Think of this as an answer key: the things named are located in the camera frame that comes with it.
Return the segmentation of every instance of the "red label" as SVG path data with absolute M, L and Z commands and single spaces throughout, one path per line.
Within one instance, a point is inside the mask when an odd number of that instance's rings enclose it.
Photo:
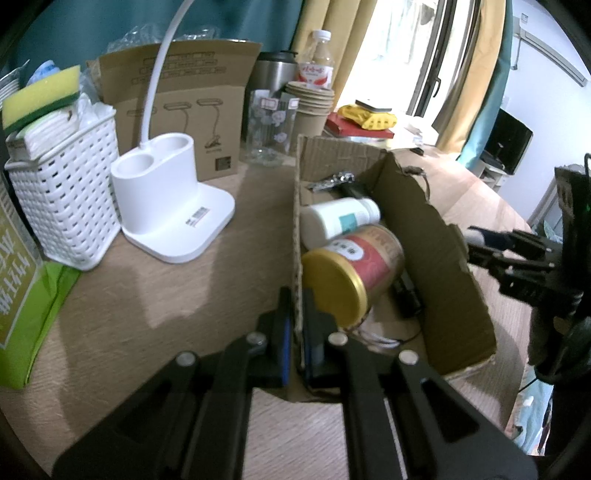
M 298 80 L 300 82 L 306 82 L 317 87 L 328 88 L 330 86 L 333 67 L 311 63 L 300 63 L 299 66 Z
M 370 292 L 390 274 L 390 269 L 372 244 L 356 235 L 347 235 L 346 238 L 363 248 L 361 260 L 349 262 L 363 281 L 365 291 Z

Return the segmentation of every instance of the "cardboard packaging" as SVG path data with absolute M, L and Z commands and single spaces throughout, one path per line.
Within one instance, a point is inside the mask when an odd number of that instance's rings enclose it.
M 99 58 L 105 103 L 115 116 L 119 152 L 138 145 L 144 98 L 159 44 Z M 195 140 L 200 181 L 236 173 L 244 88 L 260 43 L 175 41 L 170 46 L 152 110 L 150 138 L 183 132 Z
M 363 328 L 398 339 L 421 332 L 403 348 L 417 351 L 448 379 L 464 377 L 491 361 L 496 352 L 493 323 L 468 267 L 459 228 L 445 224 L 417 180 L 402 173 L 394 153 L 326 137 L 300 137 L 298 142 L 293 232 L 296 340 L 301 344 L 303 325 L 300 209 L 338 197 L 329 192 L 314 194 L 306 186 L 343 170 L 352 171 L 371 192 L 382 223 L 402 244 L 407 271 L 425 305 L 420 320 L 403 319 L 394 299 L 385 293 Z

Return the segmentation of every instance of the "white wall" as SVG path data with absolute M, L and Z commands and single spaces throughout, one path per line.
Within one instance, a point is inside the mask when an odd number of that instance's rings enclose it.
M 591 79 L 572 43 L 552 16 L 535 0 L 513 0 L 513 15 L 528 15 L 522 28 L 546 42 Z M 514 37 L 512 61 L 517 56 Z M 514 176 L 499 194 L 527 220 L 546 192 L 554 167 L 583 163 L 591 152 L 591 82 L 581 87 L 539 51 L 521 44 L 518 70 L 511 70 L 504 110 L 534 136 Z

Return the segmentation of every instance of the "bottle cap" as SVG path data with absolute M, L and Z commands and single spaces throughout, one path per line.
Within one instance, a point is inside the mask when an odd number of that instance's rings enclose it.
M 365 207 L 369 214 L 369 223 L 378 223 L 380 219 L 380 212 L 378 204 L 372 199 L 359 199 L 361 204 Z
M 314 30 L 312 37 L 315 40 L 330 40 L 330 32 L 328 30 Z

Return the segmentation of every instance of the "stack of paper cups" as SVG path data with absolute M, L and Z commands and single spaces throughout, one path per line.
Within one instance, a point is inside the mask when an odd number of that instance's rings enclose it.
M 326 118 L 333 109 L 335 92 L 328 88 L 309 88 L 305 82 L 289 82 L 285 91 L 300 99 L 291 134 L 290 151 L 293 153 L 297 148 L 298 135 L 322 134 Z

